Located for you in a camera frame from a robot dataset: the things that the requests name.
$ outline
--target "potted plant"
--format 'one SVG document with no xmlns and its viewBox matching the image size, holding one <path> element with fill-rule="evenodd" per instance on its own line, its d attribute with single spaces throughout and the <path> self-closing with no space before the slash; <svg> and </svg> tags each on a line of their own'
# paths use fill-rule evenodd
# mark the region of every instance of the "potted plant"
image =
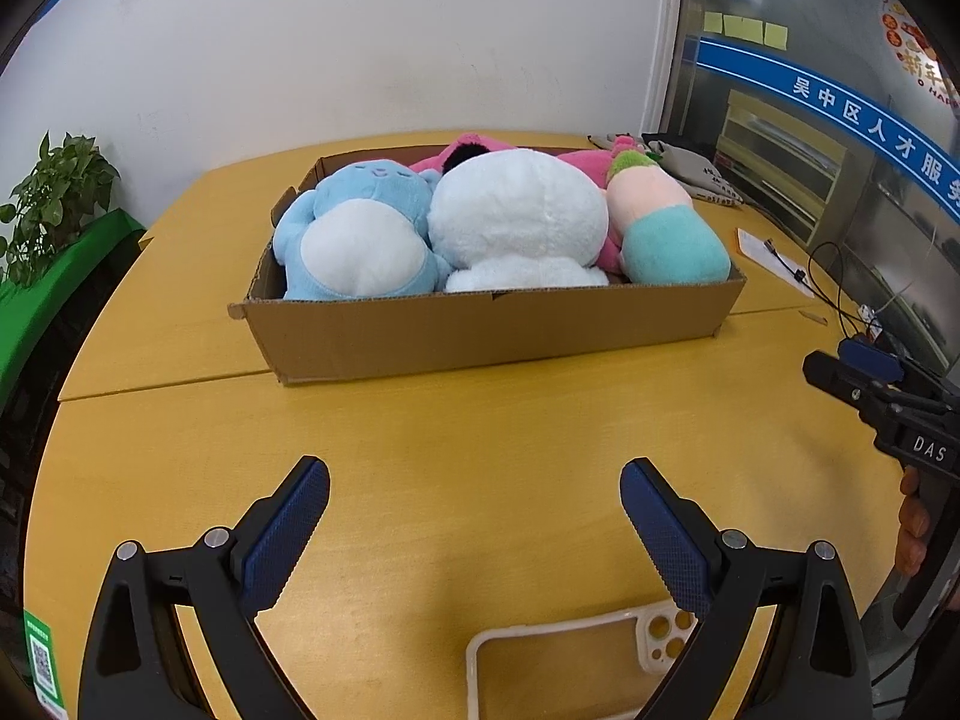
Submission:
<svg viewBox="0 0 960 720">
<path fill-rule="evenodd" d="M 6 278 L 21 287 L 37 282 L 56 255 L 80 237 L 94 209 L 109 210 L 119 177 L 93 138 L 68 132 L 62 146 L 50 148 L 50 133 L 44 135 L 40 162 L 13 187 L 16 205 L 0 205 L 0 223 L 13 223 L 10 240 L 0 236 L 0 257 L 7 255 L 0 282 Z"/>
</svg>

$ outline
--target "blue banner with white text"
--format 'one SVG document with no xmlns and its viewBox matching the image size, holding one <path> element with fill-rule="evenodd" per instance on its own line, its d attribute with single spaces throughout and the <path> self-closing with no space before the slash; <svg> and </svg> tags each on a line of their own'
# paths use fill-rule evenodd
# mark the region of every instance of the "blue banner with white text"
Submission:
<svg viewBox="0 0 960 720">
<path fill-rule="evenodd" d="M 697 65 L 813 111 L 911 175 L 960 223 L 960 167 L 915 127 L 853 89 L 779 57 L 702 38 Z"/>
</svg>

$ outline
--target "black plush ear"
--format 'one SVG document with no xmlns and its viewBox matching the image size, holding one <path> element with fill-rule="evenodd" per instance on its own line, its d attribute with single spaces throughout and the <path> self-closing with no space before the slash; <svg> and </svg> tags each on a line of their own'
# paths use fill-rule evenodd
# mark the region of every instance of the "black plush ear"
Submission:
<svg viewBox="0 0 960 720">
<path fill-rule="evenodd" d="M 467 162 L 467 160 L 473 157 L 488 153 L 490 153 L 490 150 L 481 143 L 460 143 L 457 148 L 454 148 L 453 151 L 450 152 L 450 156 L 448 156 L 446 162 L 443 163 L 443 175 L 447 175 L 448 172 L 457 167 L 459 163 Z"/>
</svg>

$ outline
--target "green cloth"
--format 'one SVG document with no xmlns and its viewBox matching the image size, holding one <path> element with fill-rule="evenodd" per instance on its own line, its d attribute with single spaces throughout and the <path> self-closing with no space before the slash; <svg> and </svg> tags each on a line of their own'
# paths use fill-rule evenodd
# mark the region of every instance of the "green cloth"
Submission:
<svg viewBox="0 0 960 720">
<path fill-rule="evenodd" d="M 94 220 L 77 242 L 56 257 L 40 281 L 27 289 L 0 284 L 0 409 L 40 337 L 67 298 L 100 261 L 129 234 L 143 227 L 122 210 Z"/>
</svg>

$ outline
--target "sticky note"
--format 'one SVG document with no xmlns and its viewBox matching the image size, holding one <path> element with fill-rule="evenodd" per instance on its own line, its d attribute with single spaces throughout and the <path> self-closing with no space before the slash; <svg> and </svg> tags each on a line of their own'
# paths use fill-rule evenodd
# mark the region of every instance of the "sticky note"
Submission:
<svg viewBox="0 0 960 720">
<path fill-rule="evenodd" d="M 728 37 L 741 37 L 743 35 L 743 17 L 725 13 L 723 15 L 723 32 Z"/>
<path fill-rule="evenodd" d="M 785 52 L 787 34 L 788 30 L 785 26 L 779 23 L 768 23 L 767 33 L 763 37 L 763 44 L 771 47 L 771 49 L 780 49 L 782 52 Z"/>
<path fill-rule="evenodd" d="M 744 19 L 741 37 L 751 43 L 763 45 L 763 22 L 760 19 Z"/>
<path fill-rule="evenodd" d="M 717 34 L 723 34 L 723 14 L 714 13 L 712 10 L 707 10 L 704 13 L 704 32 L 716 32 Z"/>
</svg>

